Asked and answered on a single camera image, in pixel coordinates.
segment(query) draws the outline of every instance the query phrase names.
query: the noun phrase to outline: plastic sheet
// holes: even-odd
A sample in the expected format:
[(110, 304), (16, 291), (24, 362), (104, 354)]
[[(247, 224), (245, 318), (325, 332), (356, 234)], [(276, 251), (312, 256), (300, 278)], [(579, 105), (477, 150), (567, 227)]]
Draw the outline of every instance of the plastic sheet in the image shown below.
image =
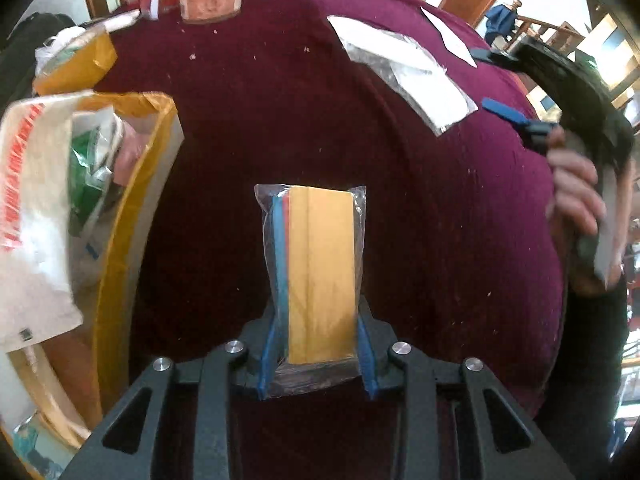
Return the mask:
[(342, 16), (327, 19), (349, 58), (368, 65), (407, 101), (436, 136), (478, 110), (414, 38)]
[(270, 396), (356, 377), (366, 188), (258, 185), (255, 195), (280, 344)]

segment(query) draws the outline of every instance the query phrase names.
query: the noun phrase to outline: blue jacket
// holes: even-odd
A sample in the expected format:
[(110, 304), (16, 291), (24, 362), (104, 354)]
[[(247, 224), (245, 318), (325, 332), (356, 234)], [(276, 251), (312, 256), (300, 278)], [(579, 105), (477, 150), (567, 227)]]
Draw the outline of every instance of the blue jacket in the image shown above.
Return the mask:
[(504, 5), (496, 5), (489, 9), (486, 14), (486, 33), (484, 40), (491, 45), (495, 38), (502, 36), (505, 39), (513, 34), (516, 28), (516, 17), (518, 13)]

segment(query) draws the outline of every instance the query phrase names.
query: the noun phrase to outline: finger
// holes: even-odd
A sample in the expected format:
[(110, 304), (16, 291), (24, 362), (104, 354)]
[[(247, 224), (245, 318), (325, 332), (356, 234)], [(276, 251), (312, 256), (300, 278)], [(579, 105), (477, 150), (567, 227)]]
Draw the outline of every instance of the finger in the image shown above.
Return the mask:
[(564, 128), (562, 126), (556, 126), (546, 138), (546, 144), (549, 148), (563, 148), (564, 147)]
[(569, 173), (586, 180), (589, 184), (598, 182), (598, 171), (588, 158), (573, 150), (556, 148), (549, 150), (546, 154), (546, 161), (552, 168), (563, 168)]
[(556, 189), (581, 200), (596, 218), (603, 219), (606, 216), (607, 207), (602, 197), (593, 187), (573, 173), (569, 173), (563, 168), (556, 168), (554, 171), (554, 184)]
[(546, 206), (546, 218), (549, 224), (549, 233), (556, 246), (556, 252), (560, 259), (564, 261), (568, 254), (568, 247), (571, 239), (570, 229), (567, 229), (567, 222), (561, 212), (556, 207), (556, 201), (552, 200)]
[(582, 234), (596, 235), (598, 223), (584, 202), (564, 191), (556, 192), (556, 211), (568, 218)]

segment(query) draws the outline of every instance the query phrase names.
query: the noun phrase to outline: black bag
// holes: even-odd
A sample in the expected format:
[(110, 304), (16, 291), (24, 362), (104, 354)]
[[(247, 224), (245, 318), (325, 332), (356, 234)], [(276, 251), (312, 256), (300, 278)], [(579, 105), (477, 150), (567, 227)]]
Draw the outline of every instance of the black bag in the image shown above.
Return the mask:
[(47, 38), (74, 25), (64, 14), (36, 13), (15, 27), (0, 52), (0, 116), (11, 102), (31, 96), (36, 70), (35, 50)]

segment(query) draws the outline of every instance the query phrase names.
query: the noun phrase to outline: white plastic bag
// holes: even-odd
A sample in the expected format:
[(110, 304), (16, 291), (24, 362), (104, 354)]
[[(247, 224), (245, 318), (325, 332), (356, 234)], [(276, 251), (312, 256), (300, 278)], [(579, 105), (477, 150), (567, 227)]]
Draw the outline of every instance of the white plastic bag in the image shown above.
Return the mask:
[(82, 323), (68, 265), (71, 117), (91, 92), (9, 106), (0, 124), (0, 350)]
[(40, 75), (47, 62), (67, 46), (72, 40), (84, 34), (82, 27), (63, 28), (56, 36), (45, 41), (44, 46), (36, 49), (36, 75)]

